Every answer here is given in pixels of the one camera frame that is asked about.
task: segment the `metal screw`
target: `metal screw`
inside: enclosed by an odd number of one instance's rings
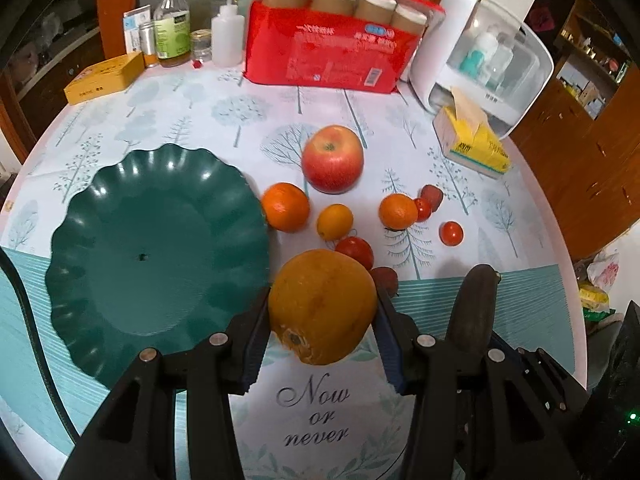
[[[213,346],[220,346],[229,341],[228,335],[224,332],[216,332],[209,337],[209,343]]]
[[[149,361],[153,361],[158,355],[158,351],[155,348],[145,348],[142,352],[140,352],[140,360],[148,363]]]
[[[502,361],[504,361],[504,352],[499,348],[491,348],[487,352],[487,355],[489,356],[489,359],[491,359],[491,361],[493,361],[494,363],[501,363]]]
[[[431,348],[432,346],[434,346],[436,344],[436,338],[434,338],[434,336],[429,335],[429,334],[420,334],[416,338],[416,342],[420,346],[425,346],[427,348]]]

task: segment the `striped pattern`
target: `striped pattern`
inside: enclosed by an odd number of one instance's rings
[[[82,373],[50,322],[44,284],[49,260],[6,250],[27,289],[38,332],[56,387],[69,415],[82,431],[107,394],[98,381]],[[422,332],[442,336],[462,278],[402,282],[394,304],[412,316]],[[27,424],[64,453],[72,444],[44,389],[13,289],[0,273],[0,397]],[[495,331],[512,346],[545,348],[568,371],[574,371],[574,346],[558,266],[505,272],[498,288]],[[176,405],[176,453],[181,477],[187,474],[186,395]]]

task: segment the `red package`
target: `red package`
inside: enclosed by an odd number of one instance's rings
[[[444,10],[429,0],[396,0],[434,27]],[[417,48],[415,34],[328,12],[252,3],[245,77],[258,84],[390,93]]]

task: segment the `scalloped plate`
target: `scalloped plate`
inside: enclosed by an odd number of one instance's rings
[[[51,238],[51,322],[111,388],[143,348],[191,349],[269,278],[260,201],[237,168],[175,144],[99,170]]]

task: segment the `tablecloth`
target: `tablecloth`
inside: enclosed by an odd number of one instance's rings
[[[271,272],[290,257],[328,246],[315,233],[325,206],[340,202],[354,213],[353,233],[374,250],[376,266],[396,269],[396,308],[420,329],[446,330],[462,276],[479,262],[502,273],[495,330],[513,346],[544,347],[583,381],[584,328],[568,254],[540,188],[510,142],[516,162],[493,180],[443,157],[431,121],[408,86],[391,95],[337,89],[258,86],[241,70],[210,66],[148,70],[127,91],[66,107],[26,161],[0,214],[0,243],[25,281],[56,386],[82,430],[107,394],[71,362],[50,324],[44,287],[50,238],[69,199],[95,172],[130,150],[166,142],[206,148],[237,166],[260,195],[275,182],[292,182],[311,202],[308,227],[277,233]],[[308,137],[327,124],[343,124],[360,137],[365,168],[350,192],[317,192],[300,170]],[[432,217],[405,232],[386,231],[377,218],[391,192],[416,196],[424,184],[446,198]],[[462,225],[456,248],[438,239],[438,226]],[[0,278],[0,396],[38,434],[64,453],[72,445],[50,405],[31,352],[20,310]],[[257,383],[231,399],[242,465],[248,478],[367,480],[388,478],[399,466],[413,399],[399,397],[385,380],[372,333],[343,361],[311,367],[272,337]],[[188,477],[185,397],[178,395],[176,457]]]

